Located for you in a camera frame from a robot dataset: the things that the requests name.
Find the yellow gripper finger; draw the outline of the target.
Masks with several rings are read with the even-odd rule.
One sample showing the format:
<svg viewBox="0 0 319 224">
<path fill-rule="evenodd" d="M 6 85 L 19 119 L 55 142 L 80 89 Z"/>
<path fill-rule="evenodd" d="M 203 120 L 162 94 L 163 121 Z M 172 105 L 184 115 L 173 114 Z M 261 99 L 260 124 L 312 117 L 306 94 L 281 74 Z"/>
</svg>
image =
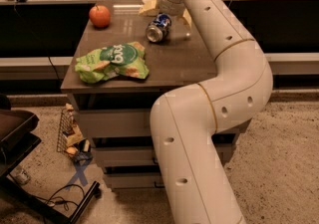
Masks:
<svg viewBox="0 0 319 224">
<path fill-rule="evenodd" d="M 188 29 L 191 29 L 192 19 L 187 9 L 184 9 L 181 15 L 177 16 L 178 20 Z"/>
<path fill-rule="evenodd" d="M 160 12 L 158 0 L 142 0 L 143 5 L 139 10 L 140 16 L 156 16 Z"/>
</svg>

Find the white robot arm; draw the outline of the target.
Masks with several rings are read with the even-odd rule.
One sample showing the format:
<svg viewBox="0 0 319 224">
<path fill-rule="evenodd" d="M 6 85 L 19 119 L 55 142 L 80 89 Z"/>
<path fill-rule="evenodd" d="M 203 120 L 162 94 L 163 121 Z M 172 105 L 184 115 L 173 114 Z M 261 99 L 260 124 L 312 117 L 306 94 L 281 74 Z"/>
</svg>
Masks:
<svg viewBox="0 0 319 224">
<path fill-rule="evenodd" d="M 216 77 L 160 96 L 151 134 L 175 224 L 246 224 L 211 140 L 252 119 L 267 104 L 272 72 L 249 31 L 221 0 L 183 3 L 208 52 Z"/>
</svg>

